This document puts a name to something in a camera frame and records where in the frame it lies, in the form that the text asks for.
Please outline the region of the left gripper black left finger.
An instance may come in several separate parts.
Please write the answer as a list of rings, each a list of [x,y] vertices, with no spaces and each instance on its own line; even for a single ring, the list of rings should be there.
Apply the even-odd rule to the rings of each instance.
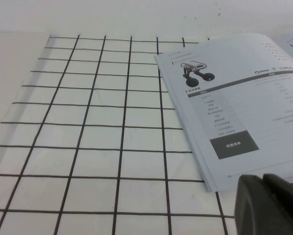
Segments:
[[[239,235],[286,235],[292,232],[291,223],[257,176],[242,175],[239,178],[234,216]]]

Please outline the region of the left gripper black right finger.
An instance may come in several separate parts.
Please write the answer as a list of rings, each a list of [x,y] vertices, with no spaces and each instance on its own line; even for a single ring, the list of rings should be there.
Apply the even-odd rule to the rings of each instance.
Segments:
[[[263,181],[277,206],[275,217],[281,235],[293,235],[293,185],[275,174],[264,174]]]

